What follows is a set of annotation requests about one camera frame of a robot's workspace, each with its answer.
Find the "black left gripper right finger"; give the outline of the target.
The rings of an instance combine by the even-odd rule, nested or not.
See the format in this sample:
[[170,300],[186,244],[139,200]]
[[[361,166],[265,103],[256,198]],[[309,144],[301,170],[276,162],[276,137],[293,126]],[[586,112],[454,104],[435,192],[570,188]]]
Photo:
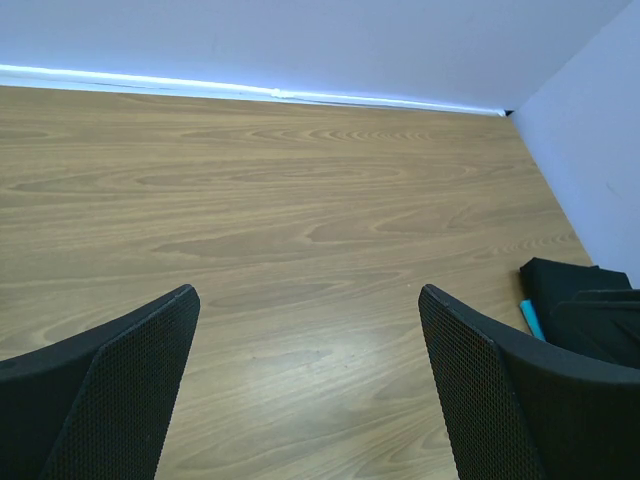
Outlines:
[[418,306],[459,478],[638,478],[638,370],[538,340],[434,285]]

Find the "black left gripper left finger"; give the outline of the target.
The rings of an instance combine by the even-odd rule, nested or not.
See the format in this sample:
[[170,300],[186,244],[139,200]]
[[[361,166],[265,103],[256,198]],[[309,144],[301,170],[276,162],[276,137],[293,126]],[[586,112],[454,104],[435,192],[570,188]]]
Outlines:
[[199,311],[183,285],[2,361],[2,478],[154,478]]

